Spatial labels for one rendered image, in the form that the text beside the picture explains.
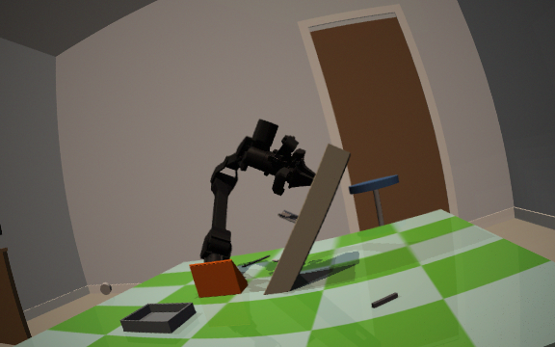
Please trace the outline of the dark tan service panel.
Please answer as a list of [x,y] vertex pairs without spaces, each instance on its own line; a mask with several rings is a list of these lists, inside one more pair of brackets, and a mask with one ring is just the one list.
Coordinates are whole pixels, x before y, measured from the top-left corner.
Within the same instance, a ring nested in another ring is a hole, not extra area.
[[350,156],[346,150],[327,145],[303,208],[263,295],[291,290],[327,217]]

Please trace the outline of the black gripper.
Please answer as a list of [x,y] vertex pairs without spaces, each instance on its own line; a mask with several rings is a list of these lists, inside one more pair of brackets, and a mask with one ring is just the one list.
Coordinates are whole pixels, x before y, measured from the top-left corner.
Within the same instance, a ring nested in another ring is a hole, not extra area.
[[312,171],[304,162],[306,150],[296,149],[292,156],[286,159],[286,166],[281,166],[270,157],[275,152],[268,151],[264,157],[261,171],[264,175],[274,175],[275,180],[272,190],[275,194],[281,196],[284,192],[285,181],[289,183],[288,188],[311,186],[316,173]]

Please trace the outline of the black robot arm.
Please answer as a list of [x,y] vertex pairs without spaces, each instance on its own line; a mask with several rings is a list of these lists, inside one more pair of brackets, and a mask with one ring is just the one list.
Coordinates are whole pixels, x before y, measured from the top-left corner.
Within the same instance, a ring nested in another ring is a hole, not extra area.
[[[278,131],[278,125],[259,119],[252,137],[245,137],[238,146],[237,151],[226,156],[224,162],[219,164],[211,176],[211,190],[215,195],[213,206],[213,221],[209,233],[204,237],[200,259],[204,262],[222,261],[231,257],[231,232],[226,230],[227,199],[237,182],[237,170],[246,171],[247,167],[253,167],[261,171],[264,157]],[[283,145],[279,150],[274,149],[276,154],[270,157],[281,166],[286,166],[286,159],[291,156],[298,141],[295,136],[285,135],[281,140]],[[220,173],[225,167],[235,170],[235,177]]]

